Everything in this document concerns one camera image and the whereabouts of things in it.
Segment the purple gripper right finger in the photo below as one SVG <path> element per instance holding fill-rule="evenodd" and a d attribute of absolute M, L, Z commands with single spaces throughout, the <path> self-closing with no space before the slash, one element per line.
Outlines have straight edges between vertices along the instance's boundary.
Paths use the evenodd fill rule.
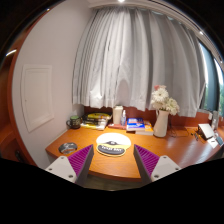
<path fill-rule="evenodd" d="M 157 156 L 139 145 L 134 145 L 134 157 L 144 185 L 180 170 L 167 155 Z"/>

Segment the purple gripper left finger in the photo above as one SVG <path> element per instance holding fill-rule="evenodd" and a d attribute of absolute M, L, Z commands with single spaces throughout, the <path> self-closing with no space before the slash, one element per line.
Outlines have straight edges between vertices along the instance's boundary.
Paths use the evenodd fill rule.
<path fill-rule="evenodd" d="M 93 155 L 93 146 L 89 145 L 70 156 L 58 157 L 46 168 L 46 171 L 83 186 L 88 176 Z"/>

